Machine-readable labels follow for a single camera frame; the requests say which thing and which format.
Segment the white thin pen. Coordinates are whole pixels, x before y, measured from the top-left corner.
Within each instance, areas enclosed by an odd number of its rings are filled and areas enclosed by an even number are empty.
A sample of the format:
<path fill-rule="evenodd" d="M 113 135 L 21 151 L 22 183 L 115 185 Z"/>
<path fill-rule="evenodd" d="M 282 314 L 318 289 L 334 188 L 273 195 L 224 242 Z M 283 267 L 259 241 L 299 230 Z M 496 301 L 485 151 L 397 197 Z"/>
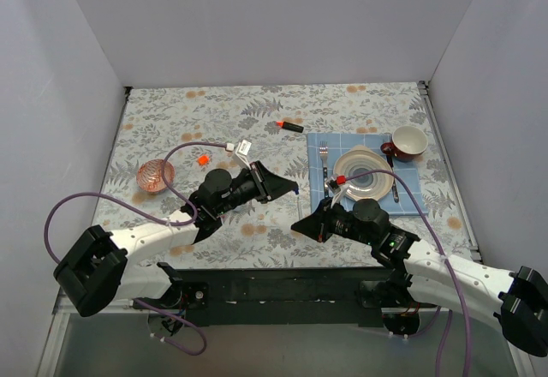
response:
<path fill-rule="evenodd" d="M 296 198 L 296 207 L 297 207 L 297 217 L 298 217 L 298 220 L 301 220 L 302 219 L 301 200 L 300 200 L 301 197 L 298 189 L 295 191 L 295 198 Z"/>

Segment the orange highlighter cap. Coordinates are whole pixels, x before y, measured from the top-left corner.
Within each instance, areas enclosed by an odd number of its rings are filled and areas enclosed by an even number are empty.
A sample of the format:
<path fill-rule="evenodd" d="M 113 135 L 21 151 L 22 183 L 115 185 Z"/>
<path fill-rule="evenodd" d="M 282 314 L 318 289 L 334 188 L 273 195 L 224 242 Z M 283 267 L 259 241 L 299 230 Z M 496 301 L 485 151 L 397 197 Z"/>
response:
<path fill-rule="evenodd" d="M 201 157 L 198 158 L 198 163 L 199 163 L 200 165 L 206 165 L 206 164 L 209 163 L 209 158 L 208 158 L 207 156 L 205 156 L 205 155 L 204 155 L 204 156 L 201 156 Z"/>

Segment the orange black highlighter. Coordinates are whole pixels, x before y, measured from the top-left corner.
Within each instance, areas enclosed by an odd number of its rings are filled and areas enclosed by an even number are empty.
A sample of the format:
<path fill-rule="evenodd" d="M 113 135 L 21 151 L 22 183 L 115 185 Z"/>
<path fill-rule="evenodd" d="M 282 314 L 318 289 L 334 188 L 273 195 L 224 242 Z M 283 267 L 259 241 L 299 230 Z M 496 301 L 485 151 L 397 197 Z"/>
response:
<path fill-rule="evenodd" d="M 299 124 L 295 124 L 295 123 L 291 123 L 291 122 L 285 122 L 285 121 L 279 121 L 279 122 L 276 122 L 276 125 L 280 129 L 286 129 L 286 130 L 291 131 L 291 132 L 295 132 L 295 133 L 299 133 L 299 134 L 302 134 L 304 132 L 304 127 L 299 125 Z"/>

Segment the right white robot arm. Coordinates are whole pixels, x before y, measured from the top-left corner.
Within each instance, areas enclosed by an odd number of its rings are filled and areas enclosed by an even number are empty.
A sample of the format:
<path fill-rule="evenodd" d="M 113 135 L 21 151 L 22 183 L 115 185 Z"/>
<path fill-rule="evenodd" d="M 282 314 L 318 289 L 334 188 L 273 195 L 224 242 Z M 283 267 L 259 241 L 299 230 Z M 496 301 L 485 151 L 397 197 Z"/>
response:
<path fill-rule="evenodd" d="M 393 225 L 371 199 L 358 201 L 350 211 L 324 199 L 291 229 L 317 242 L 338 235 L 369 246 L 372 257 L 396 277 L 387 294 L 397 306 L 416 301 L 467 313 L 500 331 L 518 349 L 547 355 L 547 283 L 532 268 L 512 272 L 445 256 Z"/>

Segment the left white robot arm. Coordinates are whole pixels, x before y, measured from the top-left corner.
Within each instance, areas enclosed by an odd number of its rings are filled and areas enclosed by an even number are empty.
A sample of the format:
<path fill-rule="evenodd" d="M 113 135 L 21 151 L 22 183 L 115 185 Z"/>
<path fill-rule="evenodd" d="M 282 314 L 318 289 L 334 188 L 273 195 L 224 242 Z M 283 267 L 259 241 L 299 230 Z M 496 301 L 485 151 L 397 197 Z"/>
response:
<path fill-rule="evenodd" d="M 297 182 L 275 175 L 259 161 L 237 177 L 215 169 L 188 204 L 168 218 L 124 230 L 86 229 L 58 263 L 54 278 L 83 317 L 123 299 L 176 307 L 183 296 L 178 271 L 163 262 L 144 266 L 144 260 L 205 240 L 221 228 L 225 213 L 251 200 L 267 203 L 298 189 Z"/>

